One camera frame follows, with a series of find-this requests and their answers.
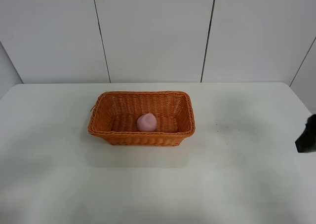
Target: basket rim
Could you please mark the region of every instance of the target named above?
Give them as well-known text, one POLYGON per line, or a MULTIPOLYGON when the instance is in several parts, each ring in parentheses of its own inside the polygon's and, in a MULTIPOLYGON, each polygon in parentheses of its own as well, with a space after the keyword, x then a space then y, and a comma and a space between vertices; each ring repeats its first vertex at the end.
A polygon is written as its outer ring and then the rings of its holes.
POLYGON ((102 93, 96 103, 95 106, 93 107, 93 112, 91 115, 91 119, 89 122, 89 126, 88 126, 88 131, 90 134, 94 134, 94 135, 109 135, 109 136, 154 136, 154 137, 161 137, 161 136, 177 136, 178 138, 183 137, 189 137, 191 135, 194 134, 195 131, 195 120, 194 120, 194 114, 193 114, 193 108, 192 108, 192 103, 191 103, 191 99, 189 97, 189 95, 183 91, 110 91, 110 92, 104 92, 102 93), (115 131, 98 131, 98 130, 94 130, 92 129, 92 121, 93 118, 96 117, 96 112, 99 108, 99 103, 100 101, 107 95, 111 95, 111 94, 178 94, 178 95, 183 95, 187 101, 187 103, 189 104, 189 122, 190 122, 190 129, 189 131, 186 132, 176 132, 176 133, 167 133, 167 132, 115 132, 115 131))

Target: black object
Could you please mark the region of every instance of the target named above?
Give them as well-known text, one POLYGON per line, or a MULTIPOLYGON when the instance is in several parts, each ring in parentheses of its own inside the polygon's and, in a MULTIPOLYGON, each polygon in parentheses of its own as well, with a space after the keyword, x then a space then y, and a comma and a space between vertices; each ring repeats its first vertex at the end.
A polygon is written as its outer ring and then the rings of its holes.
POLYGON ((305 130, 295 144, 298 152, 316 151, 316 114, 308 118, 305 130))

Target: woven texture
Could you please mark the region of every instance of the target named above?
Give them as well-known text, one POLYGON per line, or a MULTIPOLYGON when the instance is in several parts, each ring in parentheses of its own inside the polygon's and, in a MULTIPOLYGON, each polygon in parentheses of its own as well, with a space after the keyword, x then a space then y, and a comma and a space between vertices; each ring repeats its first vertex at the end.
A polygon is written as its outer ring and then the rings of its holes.
POLYGON ((112 145, 176 146, 195 131, 191 100, 179 91, 106 92, 94 106, 88 131, 112 145), (154 132, 137 131, 136 121, 146 113, 157 119, 154 132))

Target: pink ball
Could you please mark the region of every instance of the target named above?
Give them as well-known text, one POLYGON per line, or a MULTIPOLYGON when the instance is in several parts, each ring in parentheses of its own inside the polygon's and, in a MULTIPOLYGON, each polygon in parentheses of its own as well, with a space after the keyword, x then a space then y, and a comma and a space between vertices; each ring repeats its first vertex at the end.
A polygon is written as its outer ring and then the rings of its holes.
POLYGON ((157 128, 156 117, 151 114, 144 114, 137 120, 137 129, 140 132, 154 132, 157 128))

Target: table surface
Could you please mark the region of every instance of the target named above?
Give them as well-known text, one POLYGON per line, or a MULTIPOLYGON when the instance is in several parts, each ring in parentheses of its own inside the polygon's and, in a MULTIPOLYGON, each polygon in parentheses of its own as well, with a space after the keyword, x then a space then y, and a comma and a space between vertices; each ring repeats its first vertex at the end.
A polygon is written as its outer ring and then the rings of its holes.
POLYGON ((310 112, 283 83, 24 84, 0 100, 0 223, 314 224, 310 112), (106 91, 181 90, 196 131, 177 147, 87 131, 106 91))

